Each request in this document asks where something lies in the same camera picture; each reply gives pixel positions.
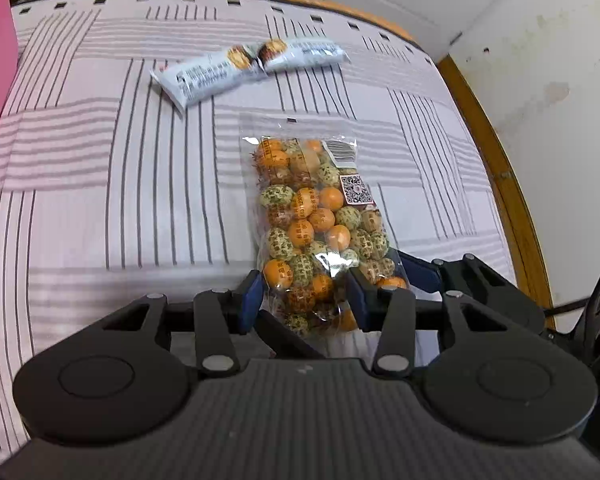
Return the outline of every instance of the qr code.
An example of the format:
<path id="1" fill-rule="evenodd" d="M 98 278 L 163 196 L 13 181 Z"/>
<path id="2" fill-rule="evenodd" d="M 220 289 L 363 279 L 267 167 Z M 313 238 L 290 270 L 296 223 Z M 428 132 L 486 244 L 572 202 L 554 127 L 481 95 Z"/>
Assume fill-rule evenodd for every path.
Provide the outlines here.
<path id="1" fill-rule="evenodd" d="M 374 202 L 371 192 L 358 174 L 341 175 L 344 200 L 349 205 L 365 205 Z"/>

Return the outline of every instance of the wooden trim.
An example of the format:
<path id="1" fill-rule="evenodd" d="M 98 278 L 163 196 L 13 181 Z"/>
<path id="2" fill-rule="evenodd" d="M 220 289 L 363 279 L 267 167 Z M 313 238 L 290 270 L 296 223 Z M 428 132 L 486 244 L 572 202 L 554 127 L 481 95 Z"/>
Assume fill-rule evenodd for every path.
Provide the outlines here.
<path id="1" fill-rule="evenodd" d="M 385 28 L 386 30 L 394 33 L 396 36 L 400 36 L 407 41 L 414 41 L 413 36 L 409 34 L 402 27 L 399 27 L 395 23 L 390 22 L 384 18 L 380 18 L 379 16 L 375 16 L 369 12 L 363 12 L 362 10 L 352 9 L 351 7 L 347 7 L 342 4 L 337 4 L 335 2 L 329 2 L 327 0 L 286 0 L 293 4 L 305 4 L 311 5 L 312 7 L 318 7 L 320 9 L 326 10 L 337 10 L 338 12 L 344 12 L 345 14 L 350 14 L 351 16 L 360 18 L 361 20 L 366 20 L 368 22 L 373 22 L 379 27 Z"/>
<path id="2" fill-rule="evenodd" d="M 438 63 L 438 70 L 482 155 L 509 243 L 518 288 L 538 305 L 551 308 L 551 290 L 538 237 L 509 159 L 453 59 L 446 56 Z M 555 328 L 552 318 L 547 323 Z"/>

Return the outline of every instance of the tablecloth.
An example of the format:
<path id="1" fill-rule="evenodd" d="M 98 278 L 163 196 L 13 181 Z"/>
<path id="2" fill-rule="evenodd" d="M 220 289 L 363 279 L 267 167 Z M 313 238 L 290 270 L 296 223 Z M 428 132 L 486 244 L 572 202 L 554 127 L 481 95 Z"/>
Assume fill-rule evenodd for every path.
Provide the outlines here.
<path id="1" fill-rule="evenodd" d="M 426 260 L 472 252 L 514 281 L 480 155 L 413 43 L 279 0 L 39 0 L 13 19 L 18 72 L 0 118 L 0 460 L 27 439 L 11 383 L 33 354 L 145 293 L 187 300 L 253 267 L 242 112 L 346 130 L 394 247 Z M 276 36 L 328 36 L 350 63 L 281 73 L 182 116 L 149 76 Z M 375 341 L 354 332 L 326 351 L 368 357 Z"/>

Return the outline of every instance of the table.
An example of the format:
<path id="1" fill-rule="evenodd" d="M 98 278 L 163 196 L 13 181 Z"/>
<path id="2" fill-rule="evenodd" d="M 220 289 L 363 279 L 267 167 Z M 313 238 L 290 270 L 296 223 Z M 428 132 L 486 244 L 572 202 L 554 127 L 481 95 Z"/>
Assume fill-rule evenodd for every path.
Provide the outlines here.
<path id="1" fill-rule="evenodd" d="M 13 17 L 19 68 L 0 119 L 0 461 L 27 438 L 11 382 L 34 353 L 145 293 L 187 300 L 253 267 L 243 112 L 355 136 L 394 247 L 426 260 L 472 252 L 514 281 L 480 155 L 413 41 L 281 0 L 38 0 Z M 328 36 L 351 63 L 281 73 L 183 116 L 149 77 L 276 36 Z M 325 351 L 368 359 L 376 341 L 353 332 Z M 186 353 L 190 338 L 174 346 Z"/>

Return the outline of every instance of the transparent plastic bag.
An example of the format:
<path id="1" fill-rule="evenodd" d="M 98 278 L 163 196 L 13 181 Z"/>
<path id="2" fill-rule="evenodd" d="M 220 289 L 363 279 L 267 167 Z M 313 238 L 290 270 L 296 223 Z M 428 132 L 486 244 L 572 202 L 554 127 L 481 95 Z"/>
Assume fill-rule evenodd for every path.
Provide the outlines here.
<path id="1" fill-rule="evenodd" d="M 266 308 L 302 336 L 357 328 L 344 291 L 351 267 L 379 286 L 409 287 L 357 172 L 357 148 L 350 136 L 317 138 L 301 120 L 240 117 Z"/>

